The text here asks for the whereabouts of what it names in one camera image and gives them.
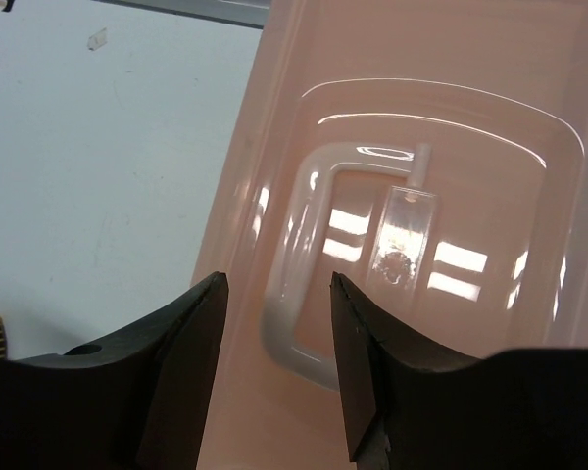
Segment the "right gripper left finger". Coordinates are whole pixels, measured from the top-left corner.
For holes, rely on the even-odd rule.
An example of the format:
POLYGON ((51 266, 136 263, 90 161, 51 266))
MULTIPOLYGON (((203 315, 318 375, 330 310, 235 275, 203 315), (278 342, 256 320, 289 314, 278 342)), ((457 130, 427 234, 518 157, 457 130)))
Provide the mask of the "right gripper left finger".
POLYGON ((193 469, 224 329, 214 272, 62 354, 0 358, 0 469, 193 469))

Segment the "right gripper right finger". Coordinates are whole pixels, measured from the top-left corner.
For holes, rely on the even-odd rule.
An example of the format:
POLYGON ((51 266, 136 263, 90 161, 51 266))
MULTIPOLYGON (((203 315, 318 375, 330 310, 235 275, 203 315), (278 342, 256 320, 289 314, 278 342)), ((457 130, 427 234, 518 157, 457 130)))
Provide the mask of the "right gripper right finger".
POLYGON ((349 458, 361 469, 588 469, 588 349, 478 359, 422 335, 347 276, 330 285, 349 458))

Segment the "pink plastic toolbox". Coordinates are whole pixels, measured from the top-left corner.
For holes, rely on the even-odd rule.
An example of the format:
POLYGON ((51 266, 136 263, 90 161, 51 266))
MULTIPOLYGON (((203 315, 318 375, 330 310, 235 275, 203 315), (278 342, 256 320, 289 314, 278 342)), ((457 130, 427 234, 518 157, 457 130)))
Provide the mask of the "pink plastic toolbox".
POLYGON ((202 469, 361 469, 334 273, 478 359, 588 349, 588 1, 273 2, 194 278, 213 271, 202 469))

